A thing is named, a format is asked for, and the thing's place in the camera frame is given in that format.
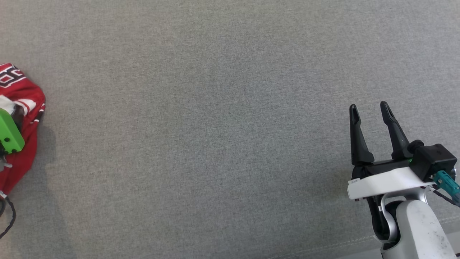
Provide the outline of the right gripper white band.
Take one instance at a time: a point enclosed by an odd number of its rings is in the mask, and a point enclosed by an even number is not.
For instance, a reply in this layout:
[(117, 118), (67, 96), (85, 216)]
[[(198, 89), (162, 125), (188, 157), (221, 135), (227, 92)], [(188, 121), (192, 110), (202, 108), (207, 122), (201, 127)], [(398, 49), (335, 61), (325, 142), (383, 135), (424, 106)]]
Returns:
[(409, 167), (407, 159), (413, 157), (408, 151), (409, 140), (385, 101), (381, 102), (381, 113), (391, 139), (391, 158), (401, 161), (388, 160), (371, 164), (374, 162), (374, 156), (368, 150), (363, 136), (358, 108), (355, 104), (350, 105), (350, 151), (351, 163), (355, 166), (347, 186), (347, 194), (351, 200), (435, 184), (433, 181), (420, 180)]

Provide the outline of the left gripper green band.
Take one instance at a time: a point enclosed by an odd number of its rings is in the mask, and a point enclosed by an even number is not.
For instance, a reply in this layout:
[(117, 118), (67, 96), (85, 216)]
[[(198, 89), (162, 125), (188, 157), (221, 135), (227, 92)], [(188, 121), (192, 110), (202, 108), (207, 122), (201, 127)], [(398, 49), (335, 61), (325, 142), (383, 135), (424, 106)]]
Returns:
[(0, 109), (0, 154), (15, 154), (25, 146), (25, 141), (13, 117), (7, 110)]

